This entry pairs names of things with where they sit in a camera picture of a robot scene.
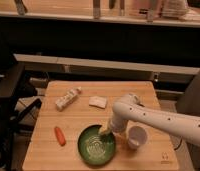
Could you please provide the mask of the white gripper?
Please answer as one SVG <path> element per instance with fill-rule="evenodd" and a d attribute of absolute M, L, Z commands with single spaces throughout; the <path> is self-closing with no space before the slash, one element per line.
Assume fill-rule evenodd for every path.
<path fill-rule="evenodd" d="M 123 133 L 126 131 L 126 128 L 126 120 L 118 117 L 112 117 L 108 122 L 108 128 L 101 127 L 98 131 L 98 134 L 100 136 L 104 136 L 110 134 L 111 131 L 114 133 Z"/>

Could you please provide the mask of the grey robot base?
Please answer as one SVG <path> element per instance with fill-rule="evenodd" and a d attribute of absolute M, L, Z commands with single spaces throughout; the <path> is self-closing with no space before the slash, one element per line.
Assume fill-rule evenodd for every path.
<path fill-rule="evenodd" d="M 200 71 L 176 103 L 178 113 L 200 117 Z M 187 144 L 193 167 L 200 171 L 200 147 Z"/>

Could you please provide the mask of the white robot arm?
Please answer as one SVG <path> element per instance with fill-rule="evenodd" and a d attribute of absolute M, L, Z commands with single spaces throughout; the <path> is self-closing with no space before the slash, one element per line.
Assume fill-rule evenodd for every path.
<path fill-rule="evenodd" d="M 200 147 L 200 117 L 143 107 L 133 93 L 118 98 L 113 103 L 112 111 L 107 125 L 99 131 L 101 135 L 110 132 L 122 133 L 126 130 L 128 122 L 133 121 L 180 137 Z"/>

